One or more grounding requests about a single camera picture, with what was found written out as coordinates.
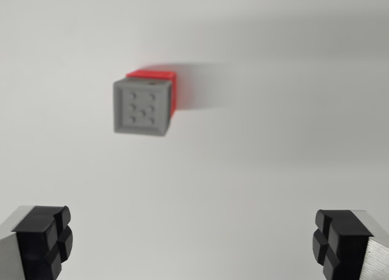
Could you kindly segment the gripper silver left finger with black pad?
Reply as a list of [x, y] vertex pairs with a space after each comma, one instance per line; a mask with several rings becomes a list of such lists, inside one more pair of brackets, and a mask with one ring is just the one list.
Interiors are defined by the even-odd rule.
[[72, 251], [70, 221], [67, 206], [18, 207], [1, 223], [1, 279], [57, 279]]

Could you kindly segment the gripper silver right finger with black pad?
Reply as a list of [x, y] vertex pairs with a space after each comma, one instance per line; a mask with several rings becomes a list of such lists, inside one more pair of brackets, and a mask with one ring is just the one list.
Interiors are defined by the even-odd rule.
[[388, 232], [364, 210], [318, 210], [315, 260], [329, 280], [388, 279]]

